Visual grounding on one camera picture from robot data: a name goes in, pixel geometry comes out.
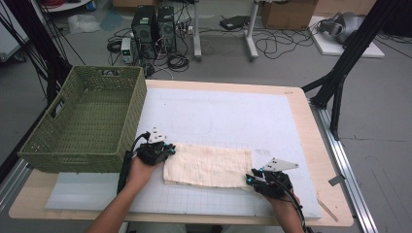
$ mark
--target white table leg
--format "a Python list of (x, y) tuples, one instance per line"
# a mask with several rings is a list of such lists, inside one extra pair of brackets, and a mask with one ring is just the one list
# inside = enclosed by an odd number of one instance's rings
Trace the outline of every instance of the white table leg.
[(254, 31), (254, 26), (255, 26), (255, 20), (257, 19), (258, 3), (259, 3), (258, 0), (254, 0), (253, 6), (252, 6), (252, 12), (251, 12), (251, 19), (249, 23), (249, 29), (245, 30), (245, 38), (246, 38), (246, 42), (249, 47), (249, 51), (251, 52), (251, 60), (258, 58), (258, 51), (255, 46), (254, 39), (252, 38), (252, 33)]
[(202, 60), (202, 48), (200, 46), (198, 6), (199, 6), (199, 0), (194, 0), (193, 50), (194, 50), (194, 59), (196, 61), (201, 61)]

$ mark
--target human arm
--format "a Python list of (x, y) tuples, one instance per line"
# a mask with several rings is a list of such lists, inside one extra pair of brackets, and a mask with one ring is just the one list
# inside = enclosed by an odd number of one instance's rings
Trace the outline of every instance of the human arm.
[(119, 232), (120, 226), (127, 216), (134, 197), (146, 185), (152, 172), (158, 165), (159, 164), (149, 166), (137, 157), (132, 158), (126, 186), (97, 219), (94, 220), (86, 232)]
[(285, 233), (303, 233), (299, 215), (290, 197), (285, 195), (281, 199), (267, 196), (265, 198), (272, 206), (273, 213)]

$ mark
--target cardboard box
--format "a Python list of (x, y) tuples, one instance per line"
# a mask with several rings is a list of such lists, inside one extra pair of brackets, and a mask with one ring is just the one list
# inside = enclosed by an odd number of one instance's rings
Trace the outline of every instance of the cardboard box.
[(113, 6), (121, 9), (135, 9), (139, 5), (157, 6), (157, 0), (113, 0)]
[(366, 16), (375, 2), (376, 0), (319, 0), (314, 16), (333, 17), (338, 12)]
[(265, 3), (261, 15), (269, 29), (305, 30), (318, 0), (293, 0), (287, 4)]

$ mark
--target green plastic basket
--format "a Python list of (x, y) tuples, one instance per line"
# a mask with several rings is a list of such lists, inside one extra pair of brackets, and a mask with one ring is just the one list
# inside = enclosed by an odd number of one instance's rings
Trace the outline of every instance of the green plastic basket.
[(18, 155), (43, 172), (119, 172), (146, 92), (142, 68), (75, 66)]

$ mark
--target white device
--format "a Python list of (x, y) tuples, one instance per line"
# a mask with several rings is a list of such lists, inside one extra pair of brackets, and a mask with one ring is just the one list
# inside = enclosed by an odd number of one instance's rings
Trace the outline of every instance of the white device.
[(133, 49), (131, 48), (131, 38), (121, 39), (121, 55), (126, 64), (133, 63)]

